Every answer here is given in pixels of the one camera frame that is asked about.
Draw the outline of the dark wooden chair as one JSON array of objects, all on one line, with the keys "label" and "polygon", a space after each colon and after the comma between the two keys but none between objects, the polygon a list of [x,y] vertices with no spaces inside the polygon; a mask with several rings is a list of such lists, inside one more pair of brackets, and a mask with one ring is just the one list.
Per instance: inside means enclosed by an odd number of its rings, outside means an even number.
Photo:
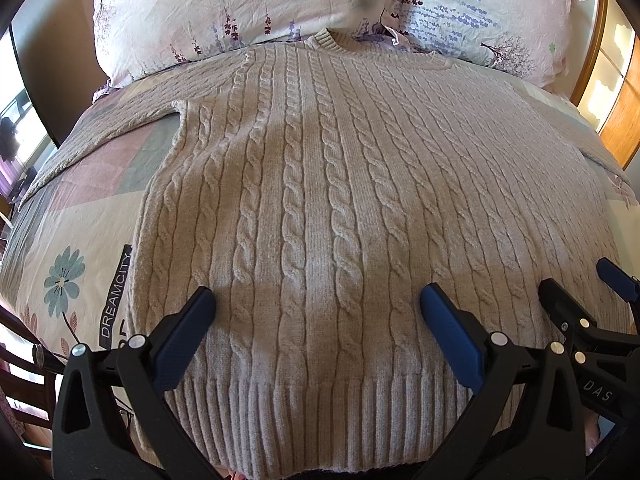
[{"label": "dark wooden chair", "polygon": [[9,310],[1,308],[1,389],[24,432],[18,437],[47,474],[51,473],[56,374],[37,362],[41,341]]}]

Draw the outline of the wooden headboard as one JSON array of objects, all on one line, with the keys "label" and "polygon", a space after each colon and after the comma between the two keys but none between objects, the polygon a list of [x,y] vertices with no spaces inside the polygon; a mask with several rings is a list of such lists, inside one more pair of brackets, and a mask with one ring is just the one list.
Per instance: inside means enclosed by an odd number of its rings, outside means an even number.
[{"label": "wooden headboard", "polygon": [[639,149],[639,37],[617,0],[580,0],[570,12],[564,94],[626,168]]}]

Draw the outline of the right floral pink pillow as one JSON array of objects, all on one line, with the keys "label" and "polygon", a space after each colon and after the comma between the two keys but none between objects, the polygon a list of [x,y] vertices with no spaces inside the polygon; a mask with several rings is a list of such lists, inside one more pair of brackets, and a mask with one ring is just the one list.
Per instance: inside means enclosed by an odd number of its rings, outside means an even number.
[{"label": "right floral pink pillow", "polygon": [[549,88],[567,71],[578,1],[386,0],[381,22],[398,44]]}]

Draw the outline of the floral pink pillow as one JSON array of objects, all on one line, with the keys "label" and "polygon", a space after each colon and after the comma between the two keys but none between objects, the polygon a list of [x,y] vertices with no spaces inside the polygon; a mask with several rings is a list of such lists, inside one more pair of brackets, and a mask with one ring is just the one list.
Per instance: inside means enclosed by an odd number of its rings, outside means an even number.
[{"label": "floral pink pillow", "polygon": [[113,88],[251,44],[334,29],[367,35],[385,0],[93,0],[96,59]]},{"label": "floral pink pillow", "polygon": [[549,88],[567,71],[578,1],[386,0],[381,22],[398,44]]}]

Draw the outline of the left floral pink pillow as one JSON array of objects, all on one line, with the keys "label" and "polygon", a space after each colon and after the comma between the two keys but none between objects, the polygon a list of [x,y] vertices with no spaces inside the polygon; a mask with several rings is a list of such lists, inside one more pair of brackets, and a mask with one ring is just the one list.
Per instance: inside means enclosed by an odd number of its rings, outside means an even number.
[{"label": "left floral pink pillow", "polygon": [[96,59],[113,88],[251,44],[334,29],[367,35],[385,0],[93,0]]}]

